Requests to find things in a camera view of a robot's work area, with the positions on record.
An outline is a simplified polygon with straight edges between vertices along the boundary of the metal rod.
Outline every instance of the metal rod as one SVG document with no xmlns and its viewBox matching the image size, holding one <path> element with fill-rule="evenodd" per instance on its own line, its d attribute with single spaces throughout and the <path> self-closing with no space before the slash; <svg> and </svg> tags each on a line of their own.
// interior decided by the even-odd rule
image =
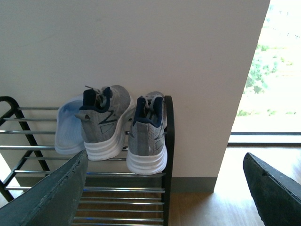
<svg viewBox="0 0 301 226">
<path fill-rule="evenodd" d="M 98 225 L 98 226 L 162 226 L 162 225 L 146 225 L 146 224 L 110 224 L 110 223 L 76 223 L 72 225 Z"/>
<path fill-rule="evenodd" d="M 159 178 L 165 173 L 158 173 L 153 175 L 138 175 L 135 173 L 118 173 L 118 172 L 87 172 L 87 176 L 110 176 L 110 177 L 135 177 L 135 178 Z"/>
<path fill-rule="evenodd" d="M 126 161 L 127 158 L 111 158 L 111 159 L 107 159 L 107 161 Z"/>
<path fill-rule="evenodd" d="M 135 192 L 135 193 L 164 193 L 163 188 L 135 188 L 135 187 L 84 187 L 84 192 Z"/>
<path fill-rule="evenodd" d="M 55 150 L 54 146 L 22 146 L 22 145 L 0 145 L 0 150 Z"/>
<path fill-rule="evenodd" d="M 16 102 L 16 100 L 14 100 L 11 97 L 7 97 L 7 99 L 5 101 L 7 103 L 9 103 L 12 108 L 17 109 L 14 112 L 16 118 L 25 118 L 24 115 L 23 115 L 23 112 L 19 109 L 20 106 Z M 22 130 L 31 130 L 27 122 L 19 121 L 19 124 L 20 124 Z M 27 140 L 28 140 L 28 142 L 31 146 L 37 146 L 38 145 L 37 141 L 35 140 L 35 138 L 32 134 L 25 134 L 25 136 L 26 136 L 26 138 L 27 138 Z M 34 154 L 37 157 L 43 157 L 43 154 L 40 150 L 34 150 Z M 39 160 L 39 163 L 40 163 L 43 170 L 49 170 L 49 167 L 48 167 L 47 163 L 45 162 L 45 160 Z"/>
<path fill-rule="evenodd" d="M 163 213 L 163 210 L 101 210 L 101 209 L 77 209 L 85 212 L 135 212 L 135 213 Z"/>
<path fill-rule="evenodd" d="M 69 160 L 70 158 L 68 157 L 26 157 L 26 159 L 29 160 Z"/>
<path fill-rule="evenodd" d="M 100 218 L 100 217 L 74 217 L 74 220 L 127 220 L 127 221 L 155 221 L 163 222 L 161 218 Z"/>
<path fill-rule="evenodd" d="M 2 183 L 1 180 L 0 180 L 0 192 L 8 202 L 10 202 L 14 199 L 12 194 L 8 190 L 5 189 L 5 185 Z"/>
<path fill-rule="evenodd" d="M 0 130 L 0 134 L 55 134 L 55 132 L 33 130 Z"/>
<path fill-rule="evenodd" d="M 31 187 L 15 187 L 15 186 L 6 186 L 5 187 L 5 190 L 15 190 L 15 191 L 18 191 L 18 190 L 29 190 L 31 189 Z"/>
<path fill-rule="evenodd" d="M 25 164 L 26 162 L 26 157 L 30 156 L 32 154 L 32 151 L 27 151 L 22 158 L 19 160 L 19 162 L 17 163 L 16 166 L 14 166 L 14 168 L 11 170 L 11 172 L 9 173 L 9 175 L 5 178 L 5 180 L 3 181 L 4 186 L 9 185 L 9 183 L 12 181 L 12 179 L 14 178 L 14 176 L 16 175 L 15 170 L 19 170 L 21 169 L 21 167 Z"/>
<path fill-rule="evenodd" d="M 14 113 L 15 113 L 15 111 L 16 111 L 16 109 L 11 105 L 11 109 L 9 110 L 9 111 L 7 111 L 1 118 L 0 118 L 0 126 L 3 124 L 3 123 L 5 123 L 5 120 L 4 120 L 4 118 L 7 118 L 7 117 L 11 117 Z"/>
<path fill-rule="evenodd" d="M 163 202 L 80 201 L 82 204 L 163 205 Z"/>
<path fill-rule="evenodd" d="M 56 121 L 56 119 L 39 119 L 39 118 L 4 118 L 6 121 Z"/>
<path fill-rule="evenodd" d="M 41 170 L 15 170 L 15 173 L 25 173 L 25 174 L 50 174 L 51 171 L 41 171 Z"/>
<path fill-rule="evenodd" d="M 18 110 L 58 110 L 58 107 L 19 107 Z"/>
<path fill-rule="evenodd" d="M 160 198 L 134 198 L 134 197 L 85 197 L 81 199 L 117 199 L 117 200 L 161 200 Z"/>
</svg>

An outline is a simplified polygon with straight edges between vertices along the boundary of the white wall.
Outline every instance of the white wall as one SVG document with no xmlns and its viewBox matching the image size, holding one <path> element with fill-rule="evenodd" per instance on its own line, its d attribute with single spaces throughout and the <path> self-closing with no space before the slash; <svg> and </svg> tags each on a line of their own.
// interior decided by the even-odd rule
<svg viewBox="0 0 301 226">
<path fill-rule="evenodd" d="M 60 106 L 120 84 L 174 100 L 174 177 L 216 177 L 269 0 L 20 0 L 0 7 L 0 95 Z"/>
</svg>

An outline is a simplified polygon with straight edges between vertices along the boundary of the baseboard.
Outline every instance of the baseboard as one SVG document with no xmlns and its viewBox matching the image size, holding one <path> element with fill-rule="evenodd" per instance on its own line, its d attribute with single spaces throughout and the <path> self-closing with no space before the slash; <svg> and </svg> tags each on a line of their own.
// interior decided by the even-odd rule
<svg viewBox="0 0 301 226">
<path fill-rule="evenodd" d="M 217 177 L 172 178 L 171 192 L 213 192 Z"/>
<path fill-rule="evenodd" d="M 33 186 L 42 178 L 36 177 L 18 177 L 17 181 L 21 186 Z M 190 177 L 190 178 L 172 178 L 171 192 L 213 192 L 217 177 Z M 157 187 L 160 186 L 161 178 L 86 178 L 85 186 L 124 186 L 129 187 Z"/>
</svg>

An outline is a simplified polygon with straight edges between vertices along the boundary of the white shoe sole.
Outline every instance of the white shoe sole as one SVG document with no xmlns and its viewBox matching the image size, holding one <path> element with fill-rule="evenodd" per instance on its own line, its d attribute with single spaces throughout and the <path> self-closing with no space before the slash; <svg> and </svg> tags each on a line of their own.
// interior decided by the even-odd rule
<svg viewBox="0 0 301 226">
<path fill-rule="evenodd" d="M 102 161 L 113 158 L 120 154 L 125 140 L 126 124 L 128 120 L 133 116 L 134 110 L 135 103 L 131 98 L 129 107 L 120 116 L 116 125 L 115 132 L 109 140 L 98 143 L 84 142 L 89 160 Z"/>
<path fill-rule="evenodd" d="M 153 156 L 140 156 L 127 152 L 127 167 L 132 173 L 152 175 L 162 172 L 167 164 L 167 149 L 165 143 L 162 151 Z"/>
</svg>

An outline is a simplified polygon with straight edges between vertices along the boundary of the shoelace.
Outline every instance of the shoelace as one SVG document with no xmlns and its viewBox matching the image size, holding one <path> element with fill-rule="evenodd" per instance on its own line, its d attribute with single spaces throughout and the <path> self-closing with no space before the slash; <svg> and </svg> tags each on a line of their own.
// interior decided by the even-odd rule
<svg viewBox="0 0 301 226">
<path fill-rule="evenodd" d="M 154 114 L 154 102 L 157 97 L 161 97 L 160 95 L 155 96 L 144 96 L 145 99 L 145 108 L 148 110 L 146 118 L 151 119 Z"/>
<path fill-rule="evenodd" d="M 85 86 L 85 87 L 94 90 L 96 92 L 96 101 L 99 102 L 101 108 L 105 107 L 107 103 L 107 97 L 104 95 L 103 89 L 100 90 L 90 86 Z"/>
</svg>

